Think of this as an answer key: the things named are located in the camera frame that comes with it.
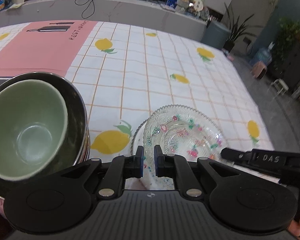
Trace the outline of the person's right hand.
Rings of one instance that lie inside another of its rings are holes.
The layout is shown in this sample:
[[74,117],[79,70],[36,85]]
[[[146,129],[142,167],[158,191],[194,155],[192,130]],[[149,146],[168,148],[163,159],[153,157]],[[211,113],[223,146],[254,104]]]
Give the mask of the person's right hand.
[[300,239],[300,220],[299,222],[293,220],[288,227],[288,232],[297,239]]

